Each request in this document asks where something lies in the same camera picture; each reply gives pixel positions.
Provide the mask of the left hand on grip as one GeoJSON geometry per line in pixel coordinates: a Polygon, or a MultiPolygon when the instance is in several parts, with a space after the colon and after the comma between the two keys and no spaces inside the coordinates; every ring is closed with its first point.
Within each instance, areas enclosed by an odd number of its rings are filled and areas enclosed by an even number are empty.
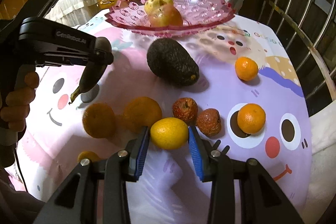
{"type": "Polygon", "coordinates": [[[35,71],[19,73],[24,85],[10,90],[14,75],[1,73],[1,145],[10,146],[17,142],[18,135],[25,131],[30,103],[35,99],[39,76],[35,71]]]}

